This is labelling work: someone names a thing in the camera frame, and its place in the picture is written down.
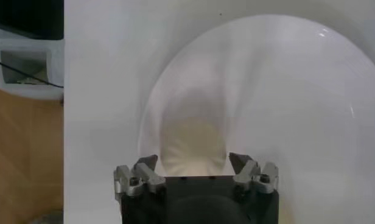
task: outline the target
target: beige object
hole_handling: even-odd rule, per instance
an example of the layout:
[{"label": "beige object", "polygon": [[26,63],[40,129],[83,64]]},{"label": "beige object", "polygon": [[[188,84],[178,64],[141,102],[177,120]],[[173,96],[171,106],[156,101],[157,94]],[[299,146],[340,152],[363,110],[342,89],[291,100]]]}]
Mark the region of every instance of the beige object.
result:
[{"label": "beige object", "polygon": [[210,123],[185,119],[162,130],[160,157],[168,176],[221,175],[225,143]]},{"label": "beige object", "polygon": [[293,216],[292,213],[289,211],[289,206],[287,206],[284,201],[281,199],[281,195],[279,196],[279,211],[278,211],[278,223],[279,224],[293,224]]}]

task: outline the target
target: white object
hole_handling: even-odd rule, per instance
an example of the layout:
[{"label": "white object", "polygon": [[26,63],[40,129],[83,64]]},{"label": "white object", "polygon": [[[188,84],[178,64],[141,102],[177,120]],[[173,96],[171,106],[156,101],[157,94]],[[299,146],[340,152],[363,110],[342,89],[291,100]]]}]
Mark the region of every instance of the white object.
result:
[{"label": "white object", "polygon": [[294,223],[375,223],[375,66],[330,28],[264,15],[206,32],[155,85],[140,155],[161,154],[164,123],[187,117],[215,125],[227,151],[276,163]]},{"label": "white object", "polygon": [[[3,61],[2,52],[14,55],[14,60]],[[0,39],[0,61],[14,68],[23,70],[26,63],[32,66],[32,61],[44,63],[45,69],[41,72],[31,74],[34,76],[44,73],[43,78],[50,83],[63,86],[64,82],[64,41],[46,41],[30,39]],[[26,79],[16,72],[19,79]],[[0,65],[0,89],[18,96],[34,99],[61,99],[63,89],[51,85],[28,85],[18,83],[7,83],[4,78],[2,66]]]}]

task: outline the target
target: white wall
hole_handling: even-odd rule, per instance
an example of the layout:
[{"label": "white wall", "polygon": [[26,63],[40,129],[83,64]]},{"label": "white wall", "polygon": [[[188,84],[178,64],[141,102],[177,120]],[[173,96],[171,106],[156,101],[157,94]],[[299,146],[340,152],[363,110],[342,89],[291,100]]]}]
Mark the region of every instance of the white wall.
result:
[{"label": "white wall", "polygon": [[[93,0],[86,1],[81,15],[91,29],[71,24],[75,21],[69,12],[79,2],[66,3],[66,21],[70,21],[66,34],[74,31],[70,27],[94,31],[83,33],[87,37],[81,38],[98,39],[99,47],[105,49],[118,42],[120,50],[129,54],[121,63],[129,64],[129,72],[139,76],[143,89],[150,89],[147,85],[153,85],[171,58],[204,31],[261,13],[318,21],[348,37],[375,63],[375,0],[108,0],[102,5]],[[104,37],[112,40],[101,40]],[[148,94],[143,93],[144,101]]]},{"label": "white wall", "polygon": [[141,114],[163,69],[203,32],[261,13],[325,24],[375,63],[375,0],[65,2],[65,223],[120,222],[112,170],[137,159]]}]

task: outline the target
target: wooden floor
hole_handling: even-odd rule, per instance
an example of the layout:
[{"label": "wooden floor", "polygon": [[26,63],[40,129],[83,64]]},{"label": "wooden floor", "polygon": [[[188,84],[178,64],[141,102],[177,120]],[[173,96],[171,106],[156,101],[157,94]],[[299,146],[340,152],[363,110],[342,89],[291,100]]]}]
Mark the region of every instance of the wooden floor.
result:
[{"label": "wooden floor", "polygon": [[0,224],[63,207],[63,107],[0,91]]}]

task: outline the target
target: black cable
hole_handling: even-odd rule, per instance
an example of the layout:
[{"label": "black cable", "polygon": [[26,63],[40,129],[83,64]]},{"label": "black cable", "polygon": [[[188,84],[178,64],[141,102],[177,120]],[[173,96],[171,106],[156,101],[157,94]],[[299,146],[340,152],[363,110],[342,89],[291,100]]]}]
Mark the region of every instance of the black cable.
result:
[{"label": "black cable", "polygon": [[43,80],[43,79],[36,78],[36,77],[34,77],[33,75],[26,74],[25,72],[22,72],[22,71],[20,71],[20,70],[18,70],[18,69],[16,69],[16,68],[13,68],[13,67],[11,67],[11,66],[9,66],[9,65],[5,65],[5,64],[3,64],[2,62],[0,62],[0,65],[1,65],[2,67],[8,68],[8,69],[10,69],[10,70],[13,70],[13,71],[15,71],[15,72],[17,72],[17,73],[20,73],[20,74],[23,75],[23,76],[26,76],[26,77],[28,77],[28,78],[35,79],[35,80],[40,81],[40,82],[42,82],[42,83],[45,83],[45,84],[47,84],[47,85],[55,86],[55,87],[58,87],[58,88],[64,88],[64,86],[59,86],[59,85],[53,84],[53,83],[51,83],[51,82],[45,81],[45,80]]}]

